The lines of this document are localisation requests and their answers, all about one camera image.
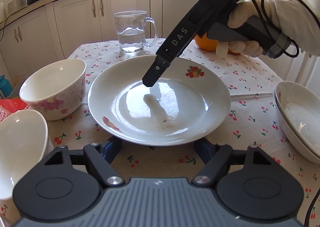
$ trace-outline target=silver screw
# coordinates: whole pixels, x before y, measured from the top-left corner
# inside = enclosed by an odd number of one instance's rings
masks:
[[[196,176],[194,180],[197,184],[207,184],[210,182],[210,178],[205,175]]]
[[[119,176],[110,176],[108,179],[107,179],[107,183],[108,184],[111,184],[111,185],[118,185],[122,182],[122,178],[119,177]]]

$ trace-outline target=pink floral bowl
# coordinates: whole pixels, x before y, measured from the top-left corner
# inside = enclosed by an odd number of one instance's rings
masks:
[[[86,63],[67,59],[38,70],[20,89],[20,98],[46,120],[59,120],[73,113],[85,94]]]

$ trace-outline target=bottle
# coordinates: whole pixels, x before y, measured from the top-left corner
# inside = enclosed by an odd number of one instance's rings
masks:
[[[13,91],[10,82],[4,77],[4,75],[0,76],[0,91],[5,98],[8,97]]]

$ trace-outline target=cabinet handle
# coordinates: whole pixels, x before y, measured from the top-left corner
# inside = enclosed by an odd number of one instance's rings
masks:
[[[18,26],[18,35],[19,35],[19,37],[20,37],[20,40],[22,40],[21,34],[20,34],[20,27],[19,27],[19,26]]]
[[[104,13],[103,13],[103,1],[100,0],[100,10],[101,10],[101,16],[104,16]]]
[[[92,12],[93,12],[93,17],[96,17],[96,6],[94,4],[94,0],[92,0]]]
[[[17,32],[16,32],[16,29],[14,29],[14,37],[15,39],[17,40],[17,42],[19,42],[18,38],[17,38]]]

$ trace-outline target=table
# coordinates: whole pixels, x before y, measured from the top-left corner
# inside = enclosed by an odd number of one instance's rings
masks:
[[[105,69],[135,56],[155,54],[164,39],[146,48],[144,52],[122,54],[118,41],[81,45],[69,58],[87,63],[86,97],[79,109],[62,120],[48,121],[49,135],[55,146],[67,145],[81,149],[91,143],[102,143],[111,135],[92,118],[87,94],[94,79]],[[274,87],[281,79],[260,59],[244,55],[218,58],[215,53],[197,47],[194,41],[184,50],[182,58],[192,60],[216,73],[229,88],[232,104],[223,124],[207,136],[212,143],[226,143],[234,149],[258,145],[282,165],[302,185],[305,198],[297,219],[304,222],[306,211],[320,187],[320,166],[302,157],[288,142],[278,126],[273,99]],[[172,147],[142,146],[123,141],[123,148],[112,163],[113,168],[126,180],[136,177],[188,177],[191,179],[204,164],[193,150],[193,144]],[[239,169],[232,166],[230,172]],[[15,222],[19,215],[12,201],[0,202],[0,214]],[[320,210],[318,200],[312,210],[310,226],[320,226],[316,219]]]

